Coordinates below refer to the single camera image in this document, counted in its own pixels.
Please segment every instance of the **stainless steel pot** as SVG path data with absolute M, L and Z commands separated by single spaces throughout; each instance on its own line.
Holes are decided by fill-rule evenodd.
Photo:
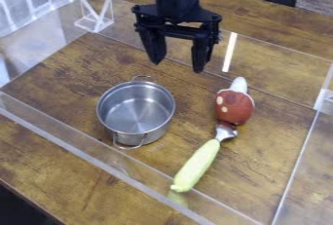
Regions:
M 139 80 L 143 77 L 154 82 Z M 108 89 L 97 103 L 99 120 L 120 149 L 156 141 L 167 131 L 174 110 L 171 93 L 147 75 Z

